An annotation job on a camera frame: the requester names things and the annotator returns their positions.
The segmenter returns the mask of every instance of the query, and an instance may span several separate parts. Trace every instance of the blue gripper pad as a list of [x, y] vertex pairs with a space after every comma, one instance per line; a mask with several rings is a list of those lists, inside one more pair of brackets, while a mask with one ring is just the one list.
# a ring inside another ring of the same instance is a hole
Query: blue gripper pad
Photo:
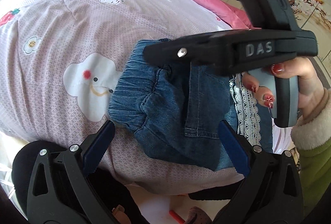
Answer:
[[217, 132], [234, 168], [239, 174], [247, 177], [251, 168], [249, 166], [249, 156], [243, 146], [247, 148], [246, 143], [249, 144], [249, 142], [244, 136], [241, 139], [226, 120], [219, 123]]
[[96, 134], [89, 135], [83, 141], [82, 172], [85, 177], [95, 172], [114, 136], [115, 125], [108, 120]]

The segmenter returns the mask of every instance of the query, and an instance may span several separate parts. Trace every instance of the metal screw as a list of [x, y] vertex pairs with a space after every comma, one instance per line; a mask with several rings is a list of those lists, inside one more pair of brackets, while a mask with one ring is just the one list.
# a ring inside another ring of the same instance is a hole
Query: metal screw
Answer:
[[284, 153], [287, 157], [292, 157], [292, 153], [290, 151], [285, 150]]
[[79, 145], [72, 145], [71, 147], [70, 147], [70, 151], [72, 151], [72, 152], [75, 152], [75, 151], [77, 151], [79, 149]]
[[44, 156], [46, 153], [47, 153], [47, 150], [46, 150], [46, 149], [42, 149], [42, 150], [39, 152], [40, 156]]
[[262, 148], [261, 148], [260, 146], [258, 146], [258, 145], [255, 145], [255, 146], [253, 147], [253, 150], [254, 150], [255, 152], [257, 152], [257, 153], [260, 153], [260, 152], [262, 151]]
[[181, 58], [181, 57], [184, 57], [186, 54], [187, 54], [187, 49], [186, 49], [186, 48], [181, 48], [181, 49], [178, 51], [177, 56], [178, 56], [179, 58]]

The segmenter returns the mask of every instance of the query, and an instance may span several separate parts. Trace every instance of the red cheek dot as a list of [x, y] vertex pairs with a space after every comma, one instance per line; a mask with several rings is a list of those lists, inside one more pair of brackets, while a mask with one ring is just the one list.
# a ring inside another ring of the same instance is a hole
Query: red cheek dot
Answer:
[[83, 72], [83, 78], [84, 79], [90, 79], [90, 77], [91, 77], [91, 71], [90, 70], [85, 70]]

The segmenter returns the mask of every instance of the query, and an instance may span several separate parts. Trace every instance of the finger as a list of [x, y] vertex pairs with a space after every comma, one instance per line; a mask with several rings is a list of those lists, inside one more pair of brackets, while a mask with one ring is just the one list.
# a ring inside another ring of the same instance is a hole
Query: finger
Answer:
[[252, 91], [252, 92], [256, 92], [258, 89], [259, 89], [259, 81], [249, 75], [247, 72], [243, 74], [243, 77], [241, 79], [241, 83], [244, 85], [244, 87], [249, 90], [249, 91]]
[[270, 69], [273, 75], [283, 79], [289, 79], [293, 76], [311, 79], [316, 76], [316, 71], [311, 61], [303, 57], [297, 57], [280, 64], [273, 64]]
[[254, 98], [258, 101], [261, 106], [272, 108], [275, 97], [272, 91], [267, 87], [259, 87], [254, 94]]

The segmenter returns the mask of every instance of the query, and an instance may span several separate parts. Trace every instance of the denim shorts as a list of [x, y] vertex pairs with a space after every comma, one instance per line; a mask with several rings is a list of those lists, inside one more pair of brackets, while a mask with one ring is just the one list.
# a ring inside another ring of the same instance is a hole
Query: denim shorts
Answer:
[[151, 158], [213, 171], [233, 167], [217, 134], [223, 119], [238, 128], [230, 78], [207, 66], [148, 65], [143, 49], [160, 41], [168, 39], [137, 43], [110, 98], [110, 118], [133, 132]]

